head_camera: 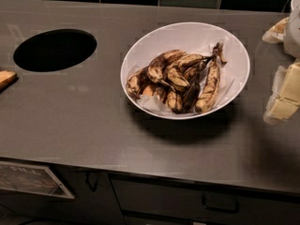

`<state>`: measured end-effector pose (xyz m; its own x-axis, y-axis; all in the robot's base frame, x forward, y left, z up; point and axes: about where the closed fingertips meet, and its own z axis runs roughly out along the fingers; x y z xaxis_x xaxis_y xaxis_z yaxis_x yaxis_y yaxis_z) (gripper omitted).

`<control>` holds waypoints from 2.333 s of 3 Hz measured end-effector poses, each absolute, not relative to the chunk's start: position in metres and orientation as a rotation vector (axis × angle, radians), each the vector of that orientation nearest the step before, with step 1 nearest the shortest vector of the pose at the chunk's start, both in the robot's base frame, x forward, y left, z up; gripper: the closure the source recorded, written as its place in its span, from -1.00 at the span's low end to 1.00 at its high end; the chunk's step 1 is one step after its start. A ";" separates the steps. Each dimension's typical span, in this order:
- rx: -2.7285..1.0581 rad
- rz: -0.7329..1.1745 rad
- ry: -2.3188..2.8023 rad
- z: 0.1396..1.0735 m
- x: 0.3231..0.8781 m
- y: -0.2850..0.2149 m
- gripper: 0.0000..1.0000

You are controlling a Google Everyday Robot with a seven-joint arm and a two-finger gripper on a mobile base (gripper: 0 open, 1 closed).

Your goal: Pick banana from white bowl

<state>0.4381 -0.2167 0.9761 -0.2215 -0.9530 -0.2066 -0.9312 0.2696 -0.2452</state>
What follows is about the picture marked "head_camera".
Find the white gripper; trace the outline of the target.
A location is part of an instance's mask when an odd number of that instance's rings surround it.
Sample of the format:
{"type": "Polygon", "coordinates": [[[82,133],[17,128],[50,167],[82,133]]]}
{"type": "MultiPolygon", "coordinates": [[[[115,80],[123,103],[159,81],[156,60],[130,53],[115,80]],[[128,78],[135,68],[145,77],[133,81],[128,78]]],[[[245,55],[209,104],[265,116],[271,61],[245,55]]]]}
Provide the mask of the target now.
{"type": "MultiPolygon", "coordinates": [[[[270,44],[284,44],[285,53],[300,58],[300,9],[295,8],[268,31],[262,40],[270,44]]],[[[272,95],[263,115],[269,125],[278,125],[289,120],[300,109],[300,63],[288,67],[279,66],[273,81],[272,95]]]]}

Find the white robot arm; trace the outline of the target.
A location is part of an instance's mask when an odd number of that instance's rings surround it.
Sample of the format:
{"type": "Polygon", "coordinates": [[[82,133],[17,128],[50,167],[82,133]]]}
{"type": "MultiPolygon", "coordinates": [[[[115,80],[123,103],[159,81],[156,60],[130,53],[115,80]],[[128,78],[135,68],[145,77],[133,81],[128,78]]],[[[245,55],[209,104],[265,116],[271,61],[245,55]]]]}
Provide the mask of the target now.
{"type": "Polygon", "coordinates": [[[277,125],[289,120],[300,109],[300,0],[291,1],[291,13],[273,25],[262,36],[268,43],[283,43],[283,50],[294,61],[287,67],[279,66],[273,81],[263,121],[277,125]]]}

